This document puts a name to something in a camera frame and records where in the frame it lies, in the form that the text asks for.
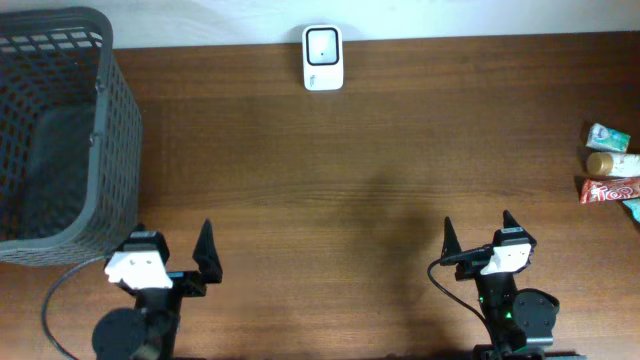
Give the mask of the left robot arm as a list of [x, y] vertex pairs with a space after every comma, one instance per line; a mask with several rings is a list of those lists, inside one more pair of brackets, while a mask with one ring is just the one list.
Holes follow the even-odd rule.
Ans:
[[140, 224], [108, 257], [107, 280], [135, 299], [94, 327], [92, 347], [98, 359], [171, 359], [185, 298], [204, 297], [209, 284], [222, 282], [223, 270], [213, 227], [201, 227], [192, 259], [196, 270], [169, 271], [170, 251], [164, 235]]

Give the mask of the white Pantene tube gold cap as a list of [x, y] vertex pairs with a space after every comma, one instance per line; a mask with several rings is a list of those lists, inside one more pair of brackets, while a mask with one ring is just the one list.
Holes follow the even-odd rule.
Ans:
[[638, 177], [639, 156], [615, 152], [594, 152], [586, 161], [587, 171], [596, 176]]

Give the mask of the red white snack bar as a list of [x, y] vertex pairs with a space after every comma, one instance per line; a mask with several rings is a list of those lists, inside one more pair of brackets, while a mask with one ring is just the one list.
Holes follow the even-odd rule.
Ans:
[[611, 180], [587, 179], [582, 185], [580, 203], [627, 200], [638, 197], [638, 177]]

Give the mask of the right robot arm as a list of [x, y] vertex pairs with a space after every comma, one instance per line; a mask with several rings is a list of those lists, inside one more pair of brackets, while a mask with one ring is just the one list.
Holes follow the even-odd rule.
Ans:
[[[544, 291], [516, 286], [514, 276], [531, 263], [536, 239], [503, 212], [503, 226], [493, 240], [481, 247], [463, 250], [450, 218], [444, 220], [441, 255], [427, 269], [430, 281], [449, 298], [471, 311], [482, 322], [490, 338], [477, 345], [469, 357], [476, 360], [581, 359], [575, 352], [549, 353], [554, 343], [553, 329], [560, 310], [559, 300]], [[480, 308], [475, 309], [435, 280], [435, 266], [453, 266], [455, 279], [472, 280]]]

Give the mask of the teal tissue packet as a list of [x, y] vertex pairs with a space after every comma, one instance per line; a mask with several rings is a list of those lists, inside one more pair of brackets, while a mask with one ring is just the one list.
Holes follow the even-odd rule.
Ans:
[[623, 205], [627, 207], [628, 210], [631, 211], [633, 219], [639, 223], [640, 222], [640, 199], [634, 198], [629, 200], [624, 200]]

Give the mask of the green white tissue packet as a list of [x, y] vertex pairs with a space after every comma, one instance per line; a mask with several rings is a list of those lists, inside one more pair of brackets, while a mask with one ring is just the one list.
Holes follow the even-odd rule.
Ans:
[[594, 150], [625, 153], [630, 140], [631, 136], [626, 133], [595, 123], [589, 129], [586, 146]]

